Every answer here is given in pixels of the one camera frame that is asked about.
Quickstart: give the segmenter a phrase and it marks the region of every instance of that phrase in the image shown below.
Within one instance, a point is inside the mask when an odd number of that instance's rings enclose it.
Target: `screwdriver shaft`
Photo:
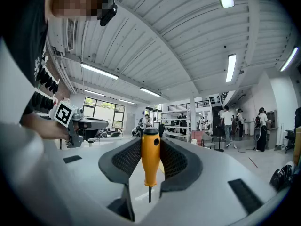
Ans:
[[[151,187],[149,186],[149,202],[151,202]]]

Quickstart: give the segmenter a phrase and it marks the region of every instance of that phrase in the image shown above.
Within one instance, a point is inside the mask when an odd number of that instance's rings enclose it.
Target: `screwdriver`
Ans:
[[[145,172],[144,184],[149,187],[149,202],[151,202],[151,189],[157,184],[156,176],[160,162],[160,136],[158,129],[154,127],[144,129],[141,150],[142,165]]]

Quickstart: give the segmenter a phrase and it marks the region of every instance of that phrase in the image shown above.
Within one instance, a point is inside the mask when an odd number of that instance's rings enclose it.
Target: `black rectangular slot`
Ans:
[[[236,179],[228,183],[248,214],[253,213],[262,206],[262,202],[243,180]]]
[[[66,158],[63,158],[64,162],[67,164],[67,163],[70,163],[70,162],[73,162],[73,161],[77,161],[81,159],[80,156],[70,156],[70,157],[66,157]]]

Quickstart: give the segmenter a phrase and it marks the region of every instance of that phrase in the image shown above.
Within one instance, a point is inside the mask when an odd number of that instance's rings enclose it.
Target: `sign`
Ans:
[[[77,107],[61,100],[55,113],[55,120],[61,123],[63,126],[68,127],[69,122],[76,110]]]

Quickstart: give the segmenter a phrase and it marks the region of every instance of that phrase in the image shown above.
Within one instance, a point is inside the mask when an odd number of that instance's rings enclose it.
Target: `column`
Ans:
[[[196,126],[196,107],[194,104],[193,95],[190,96],[190,116],[191,116],[191,131],[197,130]]]

